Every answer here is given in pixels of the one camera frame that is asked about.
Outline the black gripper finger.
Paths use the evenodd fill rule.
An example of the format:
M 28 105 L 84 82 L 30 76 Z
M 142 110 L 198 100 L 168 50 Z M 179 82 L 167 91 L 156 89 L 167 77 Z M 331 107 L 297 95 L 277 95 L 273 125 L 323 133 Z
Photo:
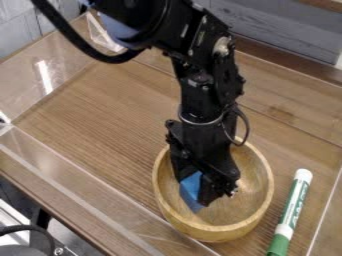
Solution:
M 201 172 L 193 164 L 193 159 L 173 152 L 171 164 L 174 168 L 174 175 L 181 186 L 187 191 L 198 192 Z
M 225 195 L 231 197 L 233 194 L 234 182 L 230 179 L 222 175 L 199 175 L 198 202 L 202 206 L 209 207 L 217 199 Z

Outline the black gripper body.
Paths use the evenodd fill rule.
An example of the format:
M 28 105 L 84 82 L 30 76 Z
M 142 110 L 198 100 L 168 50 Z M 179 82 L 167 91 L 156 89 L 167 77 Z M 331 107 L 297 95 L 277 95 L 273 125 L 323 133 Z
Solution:
M 229 115 L 214 123 L 166 121 L 171 153 L 193 159 L 201 173 L 222 175 L 234 182 L 234 193 L 238 189 L 241 171 L 233 159 L 231 146 L 241 146 L 235 141 L 237 115 Z

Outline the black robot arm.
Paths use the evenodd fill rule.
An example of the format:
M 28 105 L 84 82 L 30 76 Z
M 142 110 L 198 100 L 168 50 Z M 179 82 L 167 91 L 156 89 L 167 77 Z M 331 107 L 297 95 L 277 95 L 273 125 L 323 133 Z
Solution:
M 166 122 L 181 196 L 193 208 L 233 196 L 241 178 L 230 148 L 245 78 L 227 24 L 193 0 L 80 0 L 99 13 L 112 40 L 132 51 L 158 48 L 181 85 L 178 118 Z

